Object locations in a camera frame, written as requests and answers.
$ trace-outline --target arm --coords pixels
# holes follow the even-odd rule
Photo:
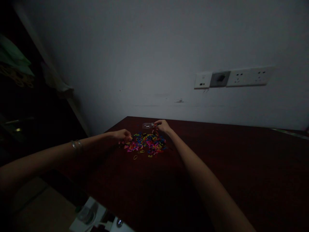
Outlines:
[[[170,136],[208,211],[216,231],[255,231],[223,185],[207,165],[181,140],[165,120],[156,121]]]
[[[107,132],[80,140],[82,150],[85,152],[101,140],[107,138],[116,138],[124,141],[130,141],[132,139],[131,133],[125,129]],[[81,150],[77,142],[75,142],[75,145],[77,150]],[[0,167],[0,193],[11,196],[27,181],[57,167],[75,156],[76,150],[73,148],[72,143],[69,142],[8,163]]]

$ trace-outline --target person's left hand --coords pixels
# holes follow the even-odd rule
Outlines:
[[[119,143],[121,140],[123,140],[124,142],[130,142],[132,140],[131,133],[126,129],[113,131],[113,137],[118,139]]]

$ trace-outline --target dark wooden table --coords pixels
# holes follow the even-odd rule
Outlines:
[[[138,133],[126,117],[108,131]],[[257,231],[309,231],[309,141],[267,128],[168,120],[209,166]],[[135,231],[212,231],[172,141],[149,158],[104,141],[59,168]]]

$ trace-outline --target rubber band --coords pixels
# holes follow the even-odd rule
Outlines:
[[[124,146],[127,152],[137,151],[137,153],[145,153],[143,148],[148,146],[148,157],[153,155],[157,157],[158,153],[163,153],[163,150],[167,148],[166,140],[159,135],[157,131],[153,134],[138,133],[134,135],[131,142],[126,143]]]

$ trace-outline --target bracelet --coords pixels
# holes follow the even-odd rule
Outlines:
[[[73,146],[73,148],[75,150],[75,155],[77,155],[77,147],[75,145],[75,142],[73,140],[71,140],[71,143],[72,143],[72,146]]]
[[[83,145],[81,144],[81,142],[79,140],[76,140],[76,142],[80,146],[80,153],[83,153],[84,152]]]

